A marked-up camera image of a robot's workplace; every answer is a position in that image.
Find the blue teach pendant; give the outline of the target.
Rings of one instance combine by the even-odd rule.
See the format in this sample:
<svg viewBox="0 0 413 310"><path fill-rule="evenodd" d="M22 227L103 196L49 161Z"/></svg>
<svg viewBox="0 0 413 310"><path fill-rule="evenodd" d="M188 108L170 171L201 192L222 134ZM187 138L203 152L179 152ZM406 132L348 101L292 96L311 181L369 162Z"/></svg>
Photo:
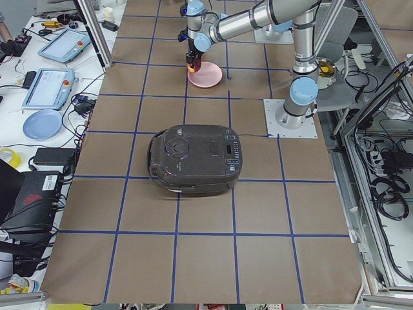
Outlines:
<svg viewBox="0 0 413 310"><path fill-rule="evenodd" d="M40 68L21 105L26 110L60 110L66 103L74 84L71 68Z"/></svg>
<svg viewBox="0 0 413 310"><path fill-rule="evenodd" d="M60 63L71 62L89 44L91 39L86 32L66 29L53 38L37 54Z"/></svg>

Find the black power adapter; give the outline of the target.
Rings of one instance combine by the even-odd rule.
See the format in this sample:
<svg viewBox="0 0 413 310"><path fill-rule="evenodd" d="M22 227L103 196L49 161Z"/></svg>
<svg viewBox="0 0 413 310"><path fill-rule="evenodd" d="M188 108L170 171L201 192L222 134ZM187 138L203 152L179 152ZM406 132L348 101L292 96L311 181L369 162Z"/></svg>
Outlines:
<svg viewBox="0 0 413 310"><path fill-rule="evenodd" d="M35 165L64 166L75 154L73 148L39 148L33 158Z"/></svg>

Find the pink plate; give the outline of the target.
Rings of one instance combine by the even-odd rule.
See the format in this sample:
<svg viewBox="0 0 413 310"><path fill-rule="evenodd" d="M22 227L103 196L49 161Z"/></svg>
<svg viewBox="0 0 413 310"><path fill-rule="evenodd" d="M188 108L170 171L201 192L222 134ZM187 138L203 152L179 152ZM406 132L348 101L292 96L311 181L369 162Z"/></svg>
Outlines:
<svg viewBox="0 0 413 310"><path fill-rule="evenodd" d="M191 84L200 88L210 88L221 81L223 73L221 68L216 64L204 61L201 63L201 68L197 72L188 70L187 76Z"/></svg>

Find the grey chair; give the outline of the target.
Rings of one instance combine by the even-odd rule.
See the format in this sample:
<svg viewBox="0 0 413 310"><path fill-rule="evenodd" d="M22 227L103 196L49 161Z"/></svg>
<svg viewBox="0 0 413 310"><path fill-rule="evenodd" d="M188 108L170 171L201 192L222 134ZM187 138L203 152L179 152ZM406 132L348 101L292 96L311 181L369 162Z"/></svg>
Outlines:
<svg viewBox="0 0 413 310"><path fill-rule="evenodd" d="M336 64L344 53L344 44L356 22L358 13L349 7L343 6L334 21L330 32L317 54L317 62L329 60ZM316 98L317 111L329 112L347 108L354 102L352 89L346 84L343 76L336 72L334 81L327 88L320 89Z"/></svg>

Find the black computer box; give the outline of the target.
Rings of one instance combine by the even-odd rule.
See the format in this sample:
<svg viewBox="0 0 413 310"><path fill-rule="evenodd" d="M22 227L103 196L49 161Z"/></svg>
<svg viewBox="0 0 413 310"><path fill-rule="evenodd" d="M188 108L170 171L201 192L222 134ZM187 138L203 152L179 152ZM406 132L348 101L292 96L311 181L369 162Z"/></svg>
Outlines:
<svg viewBox="0 0 413 310"><path fill-rule="evenodd" d="M1 161L1 230L17 241L49 242L62 180L58 171L19 172Z"/></svg>

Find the black rice cooker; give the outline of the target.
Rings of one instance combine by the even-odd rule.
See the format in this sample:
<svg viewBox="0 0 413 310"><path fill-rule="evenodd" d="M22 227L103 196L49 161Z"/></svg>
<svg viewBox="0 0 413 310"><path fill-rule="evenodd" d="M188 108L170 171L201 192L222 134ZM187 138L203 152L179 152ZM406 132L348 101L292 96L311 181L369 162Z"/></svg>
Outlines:
<svg viewBox="0 0 413 310"><path fill-rule="evenodd" d="M228 191L237 183L242 165L239 136L221 125L175 125L155 134L148 145L150 179L172 192Z"/></svg>

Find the paper cup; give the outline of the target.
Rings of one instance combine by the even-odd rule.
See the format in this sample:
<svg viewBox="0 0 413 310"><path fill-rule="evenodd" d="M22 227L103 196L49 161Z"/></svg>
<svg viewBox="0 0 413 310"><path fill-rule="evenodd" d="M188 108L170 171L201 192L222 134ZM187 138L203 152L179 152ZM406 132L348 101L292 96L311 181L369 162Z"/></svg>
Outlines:
<svg viewBox="0 0 413 310"><path fill-rule="evenodd" d="M108 21L108 22L111 22L111 23L113 23L115 21L114 10L113 10L112 7L109 7L109 6L104 7L102 9L102 13L103 13L105 21Z"/></svg>

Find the blue plate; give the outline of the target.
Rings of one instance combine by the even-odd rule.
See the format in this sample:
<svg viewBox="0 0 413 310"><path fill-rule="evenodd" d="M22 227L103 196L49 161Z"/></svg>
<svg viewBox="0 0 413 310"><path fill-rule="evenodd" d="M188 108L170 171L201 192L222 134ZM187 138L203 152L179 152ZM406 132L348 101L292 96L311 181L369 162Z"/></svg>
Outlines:
<svg viewBox="0 0 413 310"><path fill-rule="evenodd" d="M52 109L33 113L23 123L23 134L32 140L45 140L55 136L62 127L61 114Z"/></svg>

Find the red apple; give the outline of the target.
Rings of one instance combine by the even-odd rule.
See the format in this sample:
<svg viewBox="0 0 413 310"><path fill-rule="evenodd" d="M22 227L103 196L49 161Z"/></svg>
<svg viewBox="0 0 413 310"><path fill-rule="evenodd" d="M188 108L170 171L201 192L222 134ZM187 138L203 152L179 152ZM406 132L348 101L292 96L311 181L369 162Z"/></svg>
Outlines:
<svg viewBox="0 0 413 310"><path fill-rule="evenodd" d="M190 73L196 73L201 69L201 64L192 63L192 64L187 64L186 67Z"/></svg>

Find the near blue teach pendant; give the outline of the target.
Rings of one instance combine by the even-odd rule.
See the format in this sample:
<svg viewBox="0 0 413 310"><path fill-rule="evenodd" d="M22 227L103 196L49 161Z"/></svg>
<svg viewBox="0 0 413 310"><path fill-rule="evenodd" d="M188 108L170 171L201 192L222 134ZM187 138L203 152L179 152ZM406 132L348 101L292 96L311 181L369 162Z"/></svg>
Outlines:
<svg viewBox="0 0 413 310"><path fill-rule="evenodd" d="M21 105L26 110L60 110L66 103L74 84L71 68L40 68Z"/></svg>

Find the yellow tape roll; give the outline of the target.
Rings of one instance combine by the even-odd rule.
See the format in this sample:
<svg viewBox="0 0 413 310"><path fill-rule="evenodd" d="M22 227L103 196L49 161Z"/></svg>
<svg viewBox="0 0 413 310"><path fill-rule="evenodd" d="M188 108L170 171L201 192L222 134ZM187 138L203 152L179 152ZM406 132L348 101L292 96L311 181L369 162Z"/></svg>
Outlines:
<svg viewBox="0 0 413 310"><path fill-rule="evenodd" d="M0 159L15 169L17 169L22 163L22 157L9 148L2 148L0 150Z"/></svg>

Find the aluminium frame post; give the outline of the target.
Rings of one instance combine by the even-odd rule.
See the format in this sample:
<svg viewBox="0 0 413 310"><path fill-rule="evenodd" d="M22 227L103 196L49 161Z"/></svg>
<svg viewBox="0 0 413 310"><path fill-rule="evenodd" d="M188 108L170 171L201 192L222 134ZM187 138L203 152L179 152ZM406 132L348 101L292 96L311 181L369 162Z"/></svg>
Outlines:
<svg viewBox="0 0 413 310"><path fill-rule="evenodd" d="M87 0L73 0L73 2L90 37L101 66L103 68L111 67L112 56L92 4Z"/></svg>

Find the steel bowl with yellow item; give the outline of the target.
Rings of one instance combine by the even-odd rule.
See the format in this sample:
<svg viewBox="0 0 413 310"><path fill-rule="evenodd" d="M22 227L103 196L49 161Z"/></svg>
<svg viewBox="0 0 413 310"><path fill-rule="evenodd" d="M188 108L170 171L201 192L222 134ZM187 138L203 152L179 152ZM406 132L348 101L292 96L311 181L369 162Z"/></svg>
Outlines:
<svg viewBox="0 0 413 310"><path fill-rule="evenodd" d="M336 67L329 59L320 58L317 61L319 68L317 85L320 90L323 90L336 82Z"/></svg>

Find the far blue teach pendant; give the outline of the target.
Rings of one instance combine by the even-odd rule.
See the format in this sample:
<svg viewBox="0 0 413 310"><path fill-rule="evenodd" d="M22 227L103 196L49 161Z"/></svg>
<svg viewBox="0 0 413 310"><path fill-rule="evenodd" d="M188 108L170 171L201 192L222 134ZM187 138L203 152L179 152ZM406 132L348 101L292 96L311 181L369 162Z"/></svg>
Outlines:
<svg viewBox="0 0 413 310"><path fill-rule="evenodd" d="M91 39L86 32L66 29L53 38L37 54L60 63L71 62L89 44Z"/></svg>

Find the small black adapter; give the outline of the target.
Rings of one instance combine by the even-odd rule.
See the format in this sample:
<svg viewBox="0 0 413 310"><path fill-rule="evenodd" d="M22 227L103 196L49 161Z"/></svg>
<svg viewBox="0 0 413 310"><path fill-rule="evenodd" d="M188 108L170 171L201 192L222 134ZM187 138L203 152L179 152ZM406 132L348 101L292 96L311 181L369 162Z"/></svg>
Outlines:
<svg viewBox="0 0 413 310"><path fill-rule="evenodd" d="M110 21L103 21L101 22L101 25L104 29L107 29L112 32L116 32L119 29L119 27L115 23L110 22Z"/></svg>

